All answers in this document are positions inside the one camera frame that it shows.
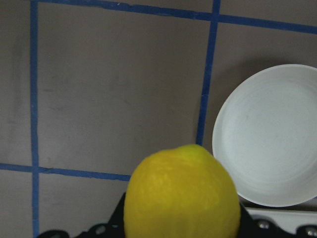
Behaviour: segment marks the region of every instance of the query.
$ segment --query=plate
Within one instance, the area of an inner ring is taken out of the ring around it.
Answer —
[[[285,64],[245,80],[219,111],[212,150],[251,202],[283,207],[317,196],[317,69]]]

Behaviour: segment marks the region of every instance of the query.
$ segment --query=blue tape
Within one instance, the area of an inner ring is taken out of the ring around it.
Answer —
[[[38,154],[38,3],[31,1],[30,16],[30,91],[32,151],[32,221],[33,237],[39,235],[39,154]]]
[[[118,175],[118,174],[108,174],[99,172],[89,172],[80,170],[66,170],[66,169],[50,169],[50,168],[39,168],[39,172],[42,174],[57,174],[73,177],[84,177],[84,178],[95,178],[95,179],[109,179],[109,180],[120,180],[129,181],[130,175]]]
[[[211,13],[207,12],[195,12],[190,10],[181,10],[147,5],[129,5],[127,3],[104,0],[37,0],[37,2],[59,3],[76,6],[94,6],[108,10],[127,11],[162,16],[174,16],[180,18],[189,18],[206,21],[211,20]]]
[[[219,22],[317,34],[317,26],[308,26],[279,21],[269,21],[241,16],[220,15]]]
[[[208,109],[208,98],[211,83],[211,73],[213,65],[213,56],[216,45],[216,37],[218,30],[218,17],[220,11],[221,0],[214,0],[212,5],[212,21],[210,25],[208,48],[206,55],[205,74],[203,81],[202,97],[200,102],[196,144],[202,145],[204,140],[204,131],[206,124],[206,115]]]
[[[18,172],[32,172],[32,166],[24,166],[24,165],[11,165],[11,164],[1,164],[0,170],[10,170],[10,171],[18,171]]]

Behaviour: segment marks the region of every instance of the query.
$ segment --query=yellow object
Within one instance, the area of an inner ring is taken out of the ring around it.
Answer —
[[[185,145],[147,157],[126,192],[126,238],[234,238],[240,225],[235,186],[203,147]]]

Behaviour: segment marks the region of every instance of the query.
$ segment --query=yellow fruit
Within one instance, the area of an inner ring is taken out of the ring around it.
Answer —
[[[235,186],[203,147],[147,157],[126,192],[126,238],[234,238],[240,225]]]

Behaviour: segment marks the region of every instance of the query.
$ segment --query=grid square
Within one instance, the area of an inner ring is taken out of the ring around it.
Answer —
[[[1,237],[32,237],[32,175],[0,170]]]
[[[131,174],[194,143],[209,25],[41,3],[40,166]]]
[[[220,13],[317,26],[315,0],[222,0]]]
[[[212,70],[204,146],[211,151],[212,130],[230,93],[268,67],[297,63],[317,67],[317,35],[220,23]]]
[[[191,10],[198,12],[211,12],[213,0],[123,0],[127,4],[141,4],[148,6],[158,6],[167,8],[176,8],[182,10]]]
[[[64,230],[70,237],[107,223],[128,182],[40,175],[40,233]]]
[[[0,1],[0,163],[31,165],[29,8]]]

